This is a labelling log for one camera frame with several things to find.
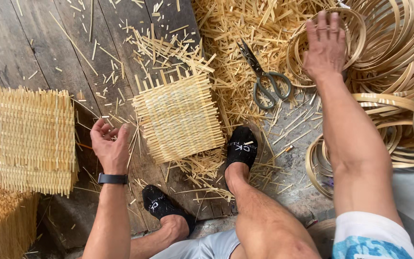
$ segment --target right hand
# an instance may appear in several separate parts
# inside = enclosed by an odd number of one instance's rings
[[[338,13],[330,15],[330,30],[327,30],[325,11],[317,16],[317,30],[312,20],[306,21],[309,51],[303,53],[303,71],[318,84],[323,78],[341,75],[345,58],[345,31],[338,28]]]
[[[130,125],[124,124],[120,129],[109,132],[111,126],[103,119],[95,122],[91,130],[92,149],[100,160],[103,172],[107,175],[127,174],[127,160],[129,151],[127,139],[130,134]],[[116,141],[111,138],[118,135]]]

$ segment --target left hand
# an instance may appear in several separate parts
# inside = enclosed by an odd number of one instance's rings
[[[107,175],[127,174],[127,160],[129,159],[127,140],[130,134],[130,125],[123,124],[120,129],[109,132],[111,126],[103,119],[95,122],[91,130],[92,148],[100,160],[103,172]],[[111,138],[118,135],[116,141]]]

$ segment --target white shorts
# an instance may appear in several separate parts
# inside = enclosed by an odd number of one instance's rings
[[[240,244],[236,229],[176,242],[150,259],[229,259]]]
[[[346,212],[336,218],[332,259],[414,259],[405,229],[368,212]]]
[[[177,242],[151,259],[229,259],[239,244],[236,230],[231,229]],[[414,248],[408,233],[394,221],[367,212],[346,212],[336,218],[332,259],[414,259]]]

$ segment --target scissor blade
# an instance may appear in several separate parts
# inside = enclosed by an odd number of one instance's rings
[[[249,66],[253,69],[253,71],[257,74],[257,76],[261,77],[264,72],[263,69],[261,69],[260,64],[258,63],[258,60],[256,59],[255,55],[252,53],[250,48],[248,47],[247,43],[245,43],[244,39],[242,39],[241,46],[239,43],[236,42],[236,44],[239,46],[239,50],[242,53],[242,56],[244,56],[245,60],[249,64]]]

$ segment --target watch strap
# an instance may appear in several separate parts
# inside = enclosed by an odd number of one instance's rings
[[[100,173],[98,175],[98,184],[103,184],[103,183],[127,184],[129,183],[129,179],[127,177],[127,174],[106,175],[104,173]]]

